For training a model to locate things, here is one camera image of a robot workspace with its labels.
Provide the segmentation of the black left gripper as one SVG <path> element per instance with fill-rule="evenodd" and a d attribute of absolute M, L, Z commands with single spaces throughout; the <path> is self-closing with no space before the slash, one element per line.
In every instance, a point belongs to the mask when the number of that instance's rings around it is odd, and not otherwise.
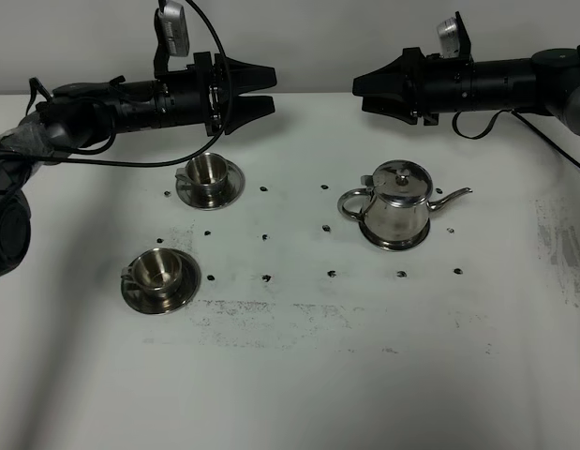
<path fill-rule="evenodd" d="M 238 128 L 275 112 L 275 103 L 269 96 L 239 96 L 276 86 L 273 67 L 237 61 L 216 53 L 195 52 L 194 63 L 188 68 L 196 76 L 202 122 L 208 136 L 217 132 L 232 133 Z M 233 100 L 231 119 L 225 126 L 230 95 Z"/>

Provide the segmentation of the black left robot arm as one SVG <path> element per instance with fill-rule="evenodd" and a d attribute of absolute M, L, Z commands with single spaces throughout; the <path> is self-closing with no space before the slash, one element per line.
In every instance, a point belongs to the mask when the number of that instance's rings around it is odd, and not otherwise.
<path fill-rule="evenodd" d="M 203 124 L 209 137 L 274 112 L 260 90 L 276 86 L 275 70 L 198 52 L 182 70 L 164 67 L 152 81 L 64 85 L 52 92 L 30 81 L 26 116 L 0 135 L 0 277 L 20 265 L 30 245 L 31 211 L 22 188 L 43 165 L 108 150 L 117 135 Z"/>

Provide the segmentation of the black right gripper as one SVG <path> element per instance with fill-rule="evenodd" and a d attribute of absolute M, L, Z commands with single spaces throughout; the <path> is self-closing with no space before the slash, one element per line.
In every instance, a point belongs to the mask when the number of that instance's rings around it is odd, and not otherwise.
<path fill-rule="evenodd" d="M 424 56 L 406 48 L 389 65 L 353 80 L 352 94 L 363 98 L 362 110 L 409 125 L 419 118 L 434 126 L 440 113 L 464 111 L 471 100 L 473 60 L 470 52 L 454 58 Z"/>

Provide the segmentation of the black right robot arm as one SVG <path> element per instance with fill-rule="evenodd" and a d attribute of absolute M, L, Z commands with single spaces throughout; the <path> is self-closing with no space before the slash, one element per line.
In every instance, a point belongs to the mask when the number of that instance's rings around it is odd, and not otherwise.
<path fill-rule="evenodd" d="M 368 113 L 435 125 L 442 113 L 513 110 L 554 116 L 580 136 L 580 45 L 530 58 L 475 62 L 406 48 L 391 64 L 354 79 Z"/>

